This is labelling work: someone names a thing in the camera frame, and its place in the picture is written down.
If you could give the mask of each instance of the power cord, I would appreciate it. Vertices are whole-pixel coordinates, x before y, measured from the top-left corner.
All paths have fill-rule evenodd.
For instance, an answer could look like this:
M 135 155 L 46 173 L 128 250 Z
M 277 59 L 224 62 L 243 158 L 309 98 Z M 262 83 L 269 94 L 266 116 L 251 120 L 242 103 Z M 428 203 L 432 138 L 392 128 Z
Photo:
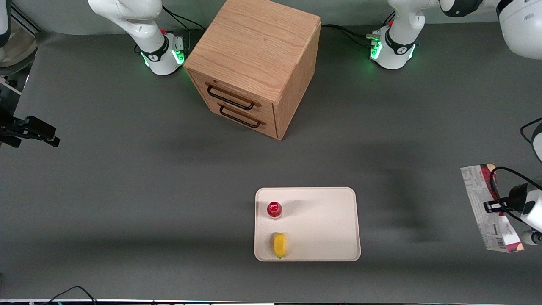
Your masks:
M 162 8 L 166 11 L 166 13 L 168 13 L 173 19 L 175 19 L 175 21 L 177 21 L 178 23 L 180 23 L 183 28 L 186 29 L 186 31 L 188 31 L 188 39 L 187 39 L 187 44 L 188 46 L 186 47 L 186 52 L 190 52 L 190 48 L 191 48 L 191 39 L 190 39 L 190 34 L 191 34 L 191 30 L 179 19 L 177 19 L 175 16 L 178 16 L 177 14 L 174 14 L 172 13 L 169 9 L 167 9 L 165 6 L 162 5 Z
M 531 140 L 525 136 L 525 133 L 524 133 L 523 130 L 524 130 L 525 128 L 531 126 L 532 124 L 537 123 L 537 122 L 539 122 L 539 121 L 541 121 L 541 120 L 542 120 L 542 118 L 538 118 L 538 119 L 536 119 L 536 120 L 534 120 L 534 121 L 532 121 L 532 122 L 530 122 L 530 123 L 527 123 L 527 124 L 523 125 L 523 126 L 519 129 L 519 133 L 520 133 L 521 136 L 525 139 L 525 141 L 529 142 L 529 144 L 532 144 L 532 143 L 531 143 Z
M 365 39 L 365 35 L 362 35 L 362 34 L 358 34 L 354 31 L 351 31 L 345 27 L 342 27 L 342 26 L 338 26 L 336 24 L 324 24 L 322 26 L 323 28 L 333 28 L 333 29 L 337 29 L 339 30 L 342 34 L 344 34 L 348 39 L 350 39 L 352 42 L 354 42 L 355 44 L 361 46 L 361 47 L 370 47 L 369 44 L 363 44 L 357 40 L 355 40 L 353 37 L 357 37 L 357 38 L 364 38 Z
M 190 20 L 190 19 L 188 19 L 188 18 L 185 18 L 185 17 L 183 17 L 183 16 L 181 16 L 181 15 L 177 15 L 177 14 L 175 14 L 174 12 L 170 11 L 169 9 L 167 9 L 167 8 L 166 8 L 165 6 L 163 6 L 163 5 L 162 5 L 162 8 L 166 11 L 166 13 L 170 14 L 172 17 L 173 17 L 173 16 L 177 16 L 177 17 L 179 17 L 179 18 L 181 18 L 181 19 L 183 19 L 183 20 L 186 20 L 186 21 L 188 21 L 188 22 L 191 22 L 191 23 L 193 23 L 193 24 L 199 26 L 200 28 L 202 28 L 203 31 L 206 31 L 206 30 L 207 30 L 207 29 L 205 29 L 205 27 L 202 26 L 201 24 L 199 24 L 199 23 L 197 23 L 197 22 L 195 22 L 195 21 L 193 21 L 193 20 Z
M 97 300 L 96 300 L 90 293 L 88 293 L 87 290 L 85 290 L 85 289 L 84 289 L 83 287 L 81 287 L 81 286 L 73 286 L 73 287 L 71 287 L 70 289 L 68 289 L 68 290 L 66 290 L 66 291 L 64 291 L 64 292 L 61 292 L 61 293 L 55 295 L 51 300 L 49 300 L 49 302 L 45 303 L 44 305 L 51 304 L 51 302 L 53 302 L 57 297 L 59 297 L 59 296 L 65 294 L 65 293 L 67 293 L 68 291 L 70 291 L 70 290 L 72 290 L 72 289 L 75 289 L 75 288 L 79 288 L 79 289 L 83 290 L 83 292 L 90 298 L 90 300 L 92 301 L 92 303 L 93 303 L 94 305 L 96 305 Z
M 394 17 L 395 17 L 395 11 L 393 11 L 393 12 L 386 18 L 386 20 L 384 20 L 384 22 L 382 23 L 382 26 L 388 25 L 388 22 L 392 21 Z
M 542 190 L 542 186 L 540 186 L 538 183 L 534 182 L 533 180 L 527 178 L 525 175 L 511 169 L 511 168 L 507 168 L 507 167 L 504 167 L 504 166 L 498 166 L 498 167 L 495 167 L 491 173 L 489 174 L 489 186 L 491 187 L 491 192 L 493 192 L 493 194 L 495 194 L 495 199 L 497 201 L 497 203 L 499 204 L 499 206 L 503 209 L 503 211 L 505 211 L 508 215 L 510 215 L 510 217 L 512 217 L 513 219 L 517 220 L 517 221 L 520 221 L 522 223 L 525 223 L 523 220 L 521 220 L 519 217 L 517 217 L 516 215 L 512 214 L 508 208 L 506 208 L 500 198 L 499 198 L 499 193 L 497 193 L 497 189 L 495 187 L 495 172 L 499 169 L 502 169 L 502 170 L 505 170 L 505 171 L 508 171 L 520 178 L 522 178 L 523 180 L 527 181 L 528 183 L 532 184 L 533 186 L 535 186 L 537 189 L 539 190 Z

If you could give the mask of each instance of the barcode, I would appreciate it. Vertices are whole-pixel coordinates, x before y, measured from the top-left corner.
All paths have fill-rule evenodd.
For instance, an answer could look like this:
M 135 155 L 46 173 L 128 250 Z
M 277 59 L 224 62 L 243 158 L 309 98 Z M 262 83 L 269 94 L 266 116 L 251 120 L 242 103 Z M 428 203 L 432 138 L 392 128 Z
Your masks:
M 497 237 L 497 244 L 499 245 L 499 248 L 506 249 L 505 241 L 502 238 Z

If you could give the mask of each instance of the yellow toy banana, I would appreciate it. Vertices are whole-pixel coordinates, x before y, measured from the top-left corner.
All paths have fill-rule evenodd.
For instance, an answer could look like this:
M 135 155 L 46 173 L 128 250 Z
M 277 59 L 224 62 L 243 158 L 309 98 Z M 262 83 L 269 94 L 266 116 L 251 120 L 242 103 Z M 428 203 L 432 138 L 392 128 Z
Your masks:
M 286 254 L 286 236 L 282 233 L 273 235 L 273 251 L 278 258 Z

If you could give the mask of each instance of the drawer handle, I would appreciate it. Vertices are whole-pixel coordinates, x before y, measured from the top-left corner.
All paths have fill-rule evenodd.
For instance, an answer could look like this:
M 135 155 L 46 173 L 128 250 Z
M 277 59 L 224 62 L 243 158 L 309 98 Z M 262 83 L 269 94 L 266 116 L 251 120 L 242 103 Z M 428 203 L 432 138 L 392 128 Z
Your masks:
M 241 109 L 243 109 L 243 110 L 250 110 L 250 109 L 252 109 L 252 107 L 254 107 L 254 102 L 250 103 L 250 106 L 248 106 L 248 107 L 247 107 L 247 106 L 243 106 L 243 105 L 238 104 L 238 103 L 236 103 L 236 102 L 234 102 L 234 101 L 232 101 L 232 100 L 229 100 L 229 99 L 227 99 L 227 98 L 223 98 L 223 97 L 219 96 L 218 94 L 212 93 L 212 92 L 211 92 L 211 89 L 212 89 L 212 86 L 207 87 L 207 93 L 208 93 L 210 96 L 212 96 L 212 97 L 214 97 L 214 98 L 217 98 L 217 99 L 219 99 L 219 100 L 221 100 L 221 101 L 224 101 L 224 102 L 226 102 L 226 103 L 228 103 L 228 104 L 234 105 L 235 107 L 239 107 L 239 108 L 241 108 Z
M 234 116 L 231 116 L 231 115 L 225 113 L 225 112 L 222 111 L 222 110 L 224 110 L 224 106 L 220 106 L 220 114 L 221 114 L 221 115 L 223 115 L 223 116 L 225 116 L 225 117 L 227 117 L 227 118 L 230 118 L 230 119 L 232 119 L 232 120 L 234 120 L 234 121 L 236 121 L 236 122 L 239 122 L 239 123 L 241 123 L 241 124 L 243 124 L 243 125 L 245 125 L 245 126 L 248 126 L 248 127 L 250 127 L 250 128 L 258 128 L 258 126 L 260 126 L 260 123 L 262 123 L 262 122 L 258 121 L 257 124 L 252 125 L 252 124 L 249 124 L 249 123 L 247 123 L 247 122 L 245 122 L 245 121 L 243 121 L 243 120 L 241 120 L 241 119 L 238 119 L 238 118 L 236 118 L 236 117 L 234 117 Z

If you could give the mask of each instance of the red object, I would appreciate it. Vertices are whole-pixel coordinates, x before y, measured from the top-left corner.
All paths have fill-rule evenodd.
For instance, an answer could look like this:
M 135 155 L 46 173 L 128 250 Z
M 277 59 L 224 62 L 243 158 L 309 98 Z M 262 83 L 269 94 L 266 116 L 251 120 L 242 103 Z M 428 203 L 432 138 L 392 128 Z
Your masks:
M 271 218 L 278 218 L 280 215 L 282 215 L 282 206 L 278 202 L 271 202 L 267 206 L 267 214 L 271 216 Z

